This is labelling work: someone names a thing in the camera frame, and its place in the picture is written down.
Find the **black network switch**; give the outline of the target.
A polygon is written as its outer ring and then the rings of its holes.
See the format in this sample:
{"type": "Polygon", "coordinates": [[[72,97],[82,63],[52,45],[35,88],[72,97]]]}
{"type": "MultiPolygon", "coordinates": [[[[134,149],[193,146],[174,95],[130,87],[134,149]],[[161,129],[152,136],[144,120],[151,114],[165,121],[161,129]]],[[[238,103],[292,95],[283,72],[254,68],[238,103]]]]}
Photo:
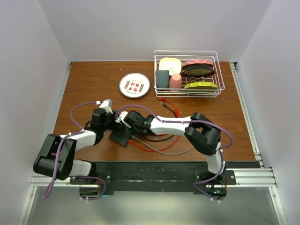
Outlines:
{"type": "Polygon", "coordinates": [[[133,134],[134,130],[132,128],[128,128],[126,126],[119,127],[112,131],[109,135],[109,139],[122,147],[125,147],[133,134]]]}

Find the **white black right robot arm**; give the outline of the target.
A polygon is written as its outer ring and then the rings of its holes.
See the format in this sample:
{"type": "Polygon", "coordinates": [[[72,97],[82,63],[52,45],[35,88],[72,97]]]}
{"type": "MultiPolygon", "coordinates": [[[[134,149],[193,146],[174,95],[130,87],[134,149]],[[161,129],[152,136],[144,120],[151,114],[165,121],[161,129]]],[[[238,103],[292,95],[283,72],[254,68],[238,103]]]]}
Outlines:
{"type": "Polygon", "coordinates": [[[201,113],[194,113],[190,117],[167,118],[151,112],[144,118],[136,111],[123,111],[116,116],[116,122],[123,123],[143,135],[167,134],[186,137],[198,152],[205,155],[210,181],[220,184],[225,179],[225,162],[221,153],[221,132],[225,130],[201,113]]]}

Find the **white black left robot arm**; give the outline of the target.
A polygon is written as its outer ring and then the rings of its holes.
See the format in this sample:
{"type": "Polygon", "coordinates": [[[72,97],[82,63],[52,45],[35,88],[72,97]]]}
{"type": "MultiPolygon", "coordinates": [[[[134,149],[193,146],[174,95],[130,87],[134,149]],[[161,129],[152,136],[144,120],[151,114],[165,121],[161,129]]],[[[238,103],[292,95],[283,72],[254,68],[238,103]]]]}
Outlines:
{"type": "Polygon", "coordinates": [[[80,176],[85,183],[94,183],[97,172],[93,170],[93,164],[75,160],[75,152],[98,144],[104,137],[104,132],[113,129],[115,114],[115,110],[97,108],[93,111],[90,126],[80,132],[69,135],[49,134],[34,162],[33,171],[59,180],[80,176]]]}

